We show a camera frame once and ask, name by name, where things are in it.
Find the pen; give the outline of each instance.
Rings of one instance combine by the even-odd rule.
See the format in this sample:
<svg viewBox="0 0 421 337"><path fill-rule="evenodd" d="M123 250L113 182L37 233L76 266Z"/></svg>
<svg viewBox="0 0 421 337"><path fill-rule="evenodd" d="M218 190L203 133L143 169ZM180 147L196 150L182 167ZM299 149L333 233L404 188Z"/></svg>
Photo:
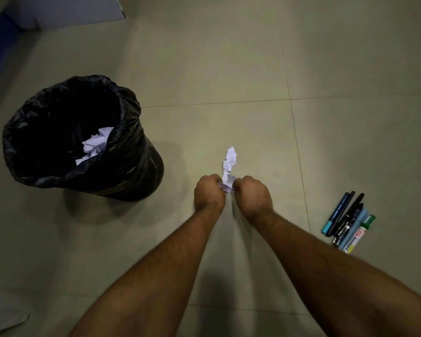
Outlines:
<svg viewBox="0 0 421 337"><path fill-rule="evenodd" d="M348 232L349 229L353 226L354 222L357 220L360 213L362 212L362 209L363 209L363 204L359 204L352 218L349 221L346 221L346 223L341 227L340 231L337 232L333 241L333 243L336 246L340 245L340 243L342 242L344 238L345 233Z"/></svg>
<svg viewBox="0 0 421 337"><path fill-rule="evenodd" d="M370 228L370 225L376 219L374 215L368 215L368 217L360 224L359 229L357 232L354 233L351 240L346 244L345 248L343 248L343 252L346 254L350 254L354 247L359 243L360 239L365 235L366 231Z"/></svg>
<svg viewBox="0 0 421 337"><path fill-rule="evenodd" d="M333 221L334 224L331 225L331 227L329 228L329 230L326 233L326 236L331 236L332 234L334 234L335 228L337 227L338 223L342 220L343 213L345 212L345 209L348 207L348 205L351 202L352 198L354 197L355 193L356 193L355 191L352 191L349 194L348 199L346 200L345 204L343 205L342 209L340 210L340 215L338 216L336 221Z"/></svg>
<svg viewBox="0 0 421 337"><path fill-rule="evenodd" d="M364 193L361 193L356 200L352 203L351 207L349 207L348 211L346 212L345 216L343 217L340 222L337 223L337 226L334 227L333 233L335 232L336 236L340 236L340 232L343 229L343 227L352 219L352 216L356 212L356 209L359 207L360 201L365 196Z"/></svg>
<svg viewBox="0 0 421 337"><path fill-rule="evenodd" d="M334 212L329 217L329 220L326 222L323 229L321 230L323 234L327 234L330 228L332 227L332 225L337 221L338 217L341 215L342 208L343 206L345 206L345 203L347 202L348 198L349 198L349 193L345 193L342 199L340 200L340 202L338 203L337 207L335 207Z"/></svg>
<svg viewBox="0 0 421 337"><path fill-rule="evenodd" d="M351 227L348 227L344 235L340 237L341 243L338 249L344 249L348 241L351 240L354 233L359 229L360 223L363 222L367 216L368 211L365 208L363 208L353 225Z"/></svg>

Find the pen cap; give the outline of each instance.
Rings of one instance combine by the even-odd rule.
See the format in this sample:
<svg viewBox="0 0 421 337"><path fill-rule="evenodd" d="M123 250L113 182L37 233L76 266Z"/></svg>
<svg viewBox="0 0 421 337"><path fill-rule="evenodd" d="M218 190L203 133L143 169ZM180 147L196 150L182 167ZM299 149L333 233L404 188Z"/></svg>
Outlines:
<svg viewBox="0 0 421 337"><path fill-rule="evenodd" d="M375 216L374 215L368 215L366 217L366 219L360 224L360 227L365 228L366 230L370 229L370 225L373 223L373 221L375 220Z"/></svg>

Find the black garbage bag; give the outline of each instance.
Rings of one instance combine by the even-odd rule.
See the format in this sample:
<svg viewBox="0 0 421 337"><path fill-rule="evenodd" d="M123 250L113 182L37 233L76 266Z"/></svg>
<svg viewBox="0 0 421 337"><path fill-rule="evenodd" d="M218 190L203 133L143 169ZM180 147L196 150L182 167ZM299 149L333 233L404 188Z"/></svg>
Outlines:
<svg viewBox="0 0 421 337"><path fill-rule="evenodd" d="M6 165L18 182L68 188L123 201L161 183L161 156L144 134L133 91L101 75L73 77L28 99L3 129ZM78 166L83 141L114 127L106 147Z"/></svg>

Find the finger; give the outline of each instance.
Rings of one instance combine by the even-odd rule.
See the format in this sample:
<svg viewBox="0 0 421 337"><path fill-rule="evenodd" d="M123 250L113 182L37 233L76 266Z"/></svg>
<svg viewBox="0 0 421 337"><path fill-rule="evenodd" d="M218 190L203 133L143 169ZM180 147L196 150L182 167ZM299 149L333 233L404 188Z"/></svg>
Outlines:
<svg viewBox="0 0 421 337"><path fill-rule="evenodd" d="M223 182L223 180L221 179L221 177L219 175L217 175L217 174L212 174L209 177L212 177L215 180L216 183Z"/></svg>
<svg viewBox="0 0 421 337"><path fill-rule="evenodd" d="M234 183L232 184L232 187L235 190L240 190L240 187L241 187L242 183L243 183L243 180L241 178L238 178L234 181Z"/></svg>

